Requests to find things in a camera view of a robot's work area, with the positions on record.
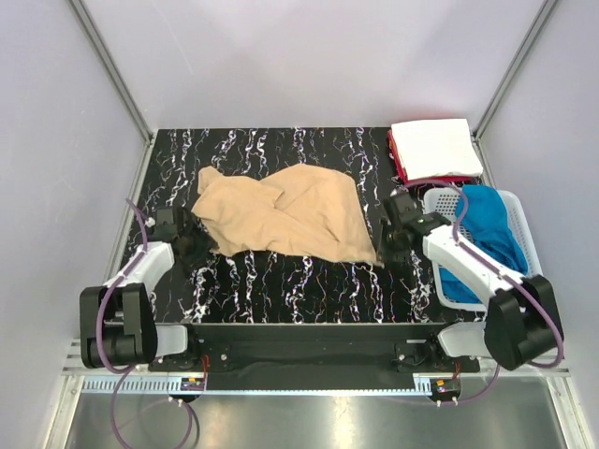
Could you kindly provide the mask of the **blue t shirt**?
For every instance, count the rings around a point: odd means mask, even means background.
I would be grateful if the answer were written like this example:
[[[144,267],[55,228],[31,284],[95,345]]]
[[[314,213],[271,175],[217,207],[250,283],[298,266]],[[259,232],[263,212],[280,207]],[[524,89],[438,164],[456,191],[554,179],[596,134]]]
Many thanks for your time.
[[[498,192],[485,185],[464,185],[467,212],[461,224],[474,245],[508,268],[527,274],[528,262],[508,225],[508,214]],[[439,268],[444,296],[458,303],[477,304],[475,294],[450,271]]]

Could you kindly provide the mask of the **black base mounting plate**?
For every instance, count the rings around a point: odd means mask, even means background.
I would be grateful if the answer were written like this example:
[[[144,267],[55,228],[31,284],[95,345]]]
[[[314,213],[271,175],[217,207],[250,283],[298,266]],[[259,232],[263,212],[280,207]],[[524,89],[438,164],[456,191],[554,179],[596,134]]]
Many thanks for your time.
[[[478,373],[468,356],[443,355],[439,324],[189,325],[188,349],[154,372],[207,373],[210,392],[371,393],[414,387],[416,374]]]

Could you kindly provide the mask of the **white plastic laundry basket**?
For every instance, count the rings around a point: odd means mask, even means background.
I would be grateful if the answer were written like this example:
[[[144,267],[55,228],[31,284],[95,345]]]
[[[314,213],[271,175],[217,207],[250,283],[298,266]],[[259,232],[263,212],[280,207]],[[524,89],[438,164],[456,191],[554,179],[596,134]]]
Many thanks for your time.
[[[533,235],[528,226],[528,221],[519,198],[506,190],[498,190],[498,195],[501,197],[506,209],[508,227],[527,261],[528,271],[526,276],[542,275],[543,271],[534,246]],[[432,188],[423,197],[423,209],[426,213],[439,212],[451,223],[454,223],[456,220],[455,210],[459,198],[460,195],[451,188]],[[456,301],[453,297],[448,297],[442,285],[441,269],[442,267],[436,262],[432,263],[437,297],[442,306],[460,311],[485,311],[480,302],[464,303]]]

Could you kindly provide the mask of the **folded white t shirt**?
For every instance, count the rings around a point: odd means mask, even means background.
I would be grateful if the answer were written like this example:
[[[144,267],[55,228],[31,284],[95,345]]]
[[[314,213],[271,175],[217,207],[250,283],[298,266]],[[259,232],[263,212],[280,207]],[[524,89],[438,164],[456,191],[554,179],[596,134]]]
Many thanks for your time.
[[[466,119],[434,119],[394,123],[388,131],[390,149],[403,181],[480,176]]]

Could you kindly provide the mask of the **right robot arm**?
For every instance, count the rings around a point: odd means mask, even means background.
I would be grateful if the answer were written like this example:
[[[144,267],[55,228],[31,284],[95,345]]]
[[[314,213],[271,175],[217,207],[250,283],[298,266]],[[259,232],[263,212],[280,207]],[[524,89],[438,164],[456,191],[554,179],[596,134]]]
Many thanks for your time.
[[[378,257],[384,264],[400,261],[416,246],[432,262],[451,272],[486,309],[483,322],[445,327],[425,347],[425,359],[436,370],[449,369],[459,357],[493,359],[515,370],[555,351],[545,368],[559,366],[564,341],[553,287],[542,275],[526,277],[477,248],[459,231],[457,221],[423,212],[407,193],[393,193],[383,203]]]

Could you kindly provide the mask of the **beige t shirt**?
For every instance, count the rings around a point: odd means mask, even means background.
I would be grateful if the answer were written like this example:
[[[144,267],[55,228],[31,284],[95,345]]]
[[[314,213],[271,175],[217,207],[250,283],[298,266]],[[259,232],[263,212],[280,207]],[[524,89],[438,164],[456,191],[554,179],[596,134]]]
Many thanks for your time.
[[[378,262],[354,179],[295,164],[262,180],[198,172],[193,214],[225,256],[270,251],[333,263]]]

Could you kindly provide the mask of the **aluminium rail profile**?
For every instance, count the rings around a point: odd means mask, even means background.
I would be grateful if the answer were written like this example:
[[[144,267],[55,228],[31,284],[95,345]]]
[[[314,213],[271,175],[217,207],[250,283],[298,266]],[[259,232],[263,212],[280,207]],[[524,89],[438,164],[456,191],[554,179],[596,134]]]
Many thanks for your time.
[[[496,368],[496,364],[488,358],[478,359],[480,371],[477,374],[492,374]],[[67,351],[64,365],[60,371],[62,376],[68,375],[110,375],[106,369],[87,369],[84,367],[80,357],[80,340],[73,339]],[[568,377],[570,370],[567,364],[563,361],[557,368],[539,368],[526,364],[515,370],[501,369],[501,376],[507,377]]]

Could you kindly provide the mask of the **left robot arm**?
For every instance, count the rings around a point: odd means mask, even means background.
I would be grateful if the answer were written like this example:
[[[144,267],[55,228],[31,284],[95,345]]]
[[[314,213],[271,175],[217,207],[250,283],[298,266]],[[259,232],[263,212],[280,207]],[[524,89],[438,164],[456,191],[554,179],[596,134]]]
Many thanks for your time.
[[[169,359],[183,370],[201,361],[202,348],[184,325],[159,326],[151,293],[176,266],[202,264],[212,239],[184,207],[159,209],[141,226],[141,244],[124,267],[99,286],[80,293],[80,357],[87,369],[123,367]]]

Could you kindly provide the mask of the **right aluminium frame post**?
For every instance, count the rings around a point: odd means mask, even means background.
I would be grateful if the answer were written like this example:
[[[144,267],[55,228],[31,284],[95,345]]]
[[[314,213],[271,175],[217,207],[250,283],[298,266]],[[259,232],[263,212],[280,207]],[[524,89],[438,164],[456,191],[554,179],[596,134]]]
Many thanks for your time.
[[[560,4],[560,0],[544,0],[541,3],[472,133],[474,141],[480,141],[484,136],[517,75]]]

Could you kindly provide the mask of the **left aluminium frame post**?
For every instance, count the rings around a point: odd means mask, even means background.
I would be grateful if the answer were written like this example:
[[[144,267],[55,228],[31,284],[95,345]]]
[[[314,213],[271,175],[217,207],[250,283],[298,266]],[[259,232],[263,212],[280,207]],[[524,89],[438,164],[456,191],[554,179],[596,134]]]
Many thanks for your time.
[[[102,36],[99,27],[82,0],[66,0],[74,16],[79,23],[83,33],[86,35],[95,56],[106,73],[115,93],[120,98],[129,118],[135,125],[138,133],[145,143],[149,143],[153,138],[153,131],[142,116],[142,113],[128,89],[124,77],[121,74],[109,46]]]

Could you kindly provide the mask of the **aluminium frame post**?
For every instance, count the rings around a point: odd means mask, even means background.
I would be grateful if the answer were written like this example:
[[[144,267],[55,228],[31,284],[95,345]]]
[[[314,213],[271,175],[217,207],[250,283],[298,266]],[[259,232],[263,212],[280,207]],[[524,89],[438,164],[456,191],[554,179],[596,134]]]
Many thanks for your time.
[[[128,89],[124,77],[121,74],[109,46],[102,36],[99,27],[82,0],[66,0],[74,16],[79,23],[83,33],[86,35],[95,56],[106,73],[115,93],[120,98],[129,118],[135,125],[138,133],[145,143],[149,143],[153,138],[153,131],[142,116],[142,113]]]
[[[541,3],[472,133],[474,141],[480,141],[484,136],[517,75],[560,4],[560,0],[544,0]]]

